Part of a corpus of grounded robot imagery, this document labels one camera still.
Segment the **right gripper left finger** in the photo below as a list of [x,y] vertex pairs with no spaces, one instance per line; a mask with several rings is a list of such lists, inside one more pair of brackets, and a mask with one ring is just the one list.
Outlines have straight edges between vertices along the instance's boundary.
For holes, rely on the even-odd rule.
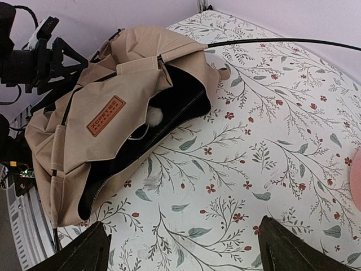
[[111,235],[102,222],[92,224],[58,253],[30,268],[30,271],[108,270]]

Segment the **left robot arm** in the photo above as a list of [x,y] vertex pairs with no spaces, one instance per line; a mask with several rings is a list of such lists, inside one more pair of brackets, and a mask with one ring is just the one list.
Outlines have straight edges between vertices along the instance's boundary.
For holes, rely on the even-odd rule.
[[[21,50],[14,49],[10,39],[16,10],[28,11],[36,25],[28,43]],[[88,60],[71,48],[62,38],[54,39],[52,48],[47,44],[59,19],[49,16],[37,22],[34,12],[25,6],[1,3],[1,84],[7,87],[25,86],[25,92],[34,88],[42,95],[52,88],[66,84],[88,67]]]

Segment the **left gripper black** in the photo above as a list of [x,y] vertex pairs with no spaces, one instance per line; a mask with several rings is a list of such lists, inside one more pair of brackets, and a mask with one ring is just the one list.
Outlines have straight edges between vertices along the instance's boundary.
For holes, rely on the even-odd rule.
[[87,59],[62,38],[56,38],[51,49],[41,38],[34,51],[14,50],[1,59],[1,83],[7,87],[23,84],[26,93],[36,88],[41,95],[70,83],[85,68]]

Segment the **black flexible tent pole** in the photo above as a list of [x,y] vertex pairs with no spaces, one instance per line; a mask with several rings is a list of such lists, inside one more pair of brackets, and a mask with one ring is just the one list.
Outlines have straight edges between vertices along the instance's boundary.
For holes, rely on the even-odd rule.
[[213,47],[228,46],[228,45],[241,45],[241,44],[249,44],[249,43],[271,43],[271,42],[314,43],[320,45],[341,47],[355,51],[361,51],[360,47],[356,47],[352,45],[331,42],[331,41],[311,40],[311,39],[303,39],[303,38],[261,38],[261,39],[249,39],[249,40],[232,40],[232,41],[210,43],[207,45],[207,47],[213,48]]

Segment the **beige fabric pet tent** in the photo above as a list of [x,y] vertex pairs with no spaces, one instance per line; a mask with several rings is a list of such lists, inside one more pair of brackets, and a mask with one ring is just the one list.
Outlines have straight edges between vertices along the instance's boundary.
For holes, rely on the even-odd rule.
[[[32,152],[40,200],[52,227],[85,221],[79,217],[78,202],[91,169],[86,162],[115,154],[119,141],[106,147],[105,139],[115,137],[111,128],[118,126],[117,121],[124,121],[125,128],[137,129],[147,101],[148,106],[160,108],[163,113],[160,124],[149,129],[144,141],[123,144],[115,162],[119,173],[112,174],[103,186],[90,215],[122,188],[174,129],[209,113],[209,94],[230,77],[230,71],[208,64],[206,49],[205,44],[161,27],[141,25],[122,30],[105,41],[72,91],[33,114],[25,139]],[[149,60],[126,64],[158,56],[164,61],[161,71]],[[61,121],[78,88],[82,89],[73,97],[67,130],[68,126],[61,127]],[[93,133],[88,132],[87,125],[115,96],[125,106],[94,137],[95,124],[89,127]]]

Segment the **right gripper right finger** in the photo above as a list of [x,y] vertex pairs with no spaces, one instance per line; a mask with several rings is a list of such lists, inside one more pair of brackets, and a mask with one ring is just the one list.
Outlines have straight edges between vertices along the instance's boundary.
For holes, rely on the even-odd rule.
[[341,263],[268,216],[262,217],[258,243],[263,270],[354,270],[350,264],[360,257],[357,252],[350,255],[346,264]]

